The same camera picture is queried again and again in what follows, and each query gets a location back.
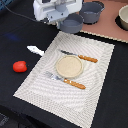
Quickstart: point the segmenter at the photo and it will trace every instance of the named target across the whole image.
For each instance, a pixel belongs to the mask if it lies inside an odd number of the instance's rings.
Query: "fork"
[[[45,76],[48,77],[48,78],[51,78],[53,80],[60,80],[64,83],[70,84],[70,85],[75,86],[75,87],[80,88],[80,89],[85,89],[86,88],[82,84],[76,83],[76,82],[68,80],[66,78],[60,78],[57,75],[54,75],[54,74],[52,74],[51,72],[48,72],[48,71],[45,72]]]

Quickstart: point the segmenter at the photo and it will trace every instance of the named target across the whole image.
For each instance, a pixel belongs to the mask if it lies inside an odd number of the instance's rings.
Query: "pot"
[[[99,20],[101,12],[104,10],[104,4],[99,1],[83,3],[79,12],[84,19],[84,23],[94,24]]]
[[[70,14],[60,23],[60,30],[65,33],[78,33],[83,26],[83,18],[78,14]]]
[[[128,30],[128,5],[119,10],[119,17],[122,27],[125,30]]]

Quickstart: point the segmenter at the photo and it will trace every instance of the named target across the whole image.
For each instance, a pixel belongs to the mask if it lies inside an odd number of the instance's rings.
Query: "knife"
[[[91,61],[91,62],[94,62],[94,63],[96,63],[98,61],[95,58],[91,58],[91,57],[87,57],[87,56],[83,56],[83,55],[77,55],[77,54],[66,52],[66,51],[63,51],[63,50],[60,50],[60,49],[58,49],[58,50],[60,52],[64,53],[64,54],[67,54],[67,55],[75,55],[75,56],[78,56],[80,59],[84,59],[84,60]]]

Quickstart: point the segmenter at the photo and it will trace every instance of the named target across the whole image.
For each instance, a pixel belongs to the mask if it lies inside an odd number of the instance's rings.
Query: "white plate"
[[[83,63],[77,56],[66,55],[57,61],[56,70],[64,78],[74,78],[83,72]]]

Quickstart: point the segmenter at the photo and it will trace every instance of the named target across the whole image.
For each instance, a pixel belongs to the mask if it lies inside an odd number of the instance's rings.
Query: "wooden handle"
[[[91,62],[94,62],[94,63],[96,63],[98,61],[97,59],[94,59],[94,58],[91,58],[91,57],[87,57],[87,56],[78,55],[78,57],[80,59],[88,60],[88,61],[91,61]]]
[[[64,82],[67,83],[67,84],[70,84],[72,86],[75,86],[77,88],[80,88],[80,89],[85,89],[86,88],[84,85],[76,83],[76,82],[68,80],[68,79],[64,79]]]

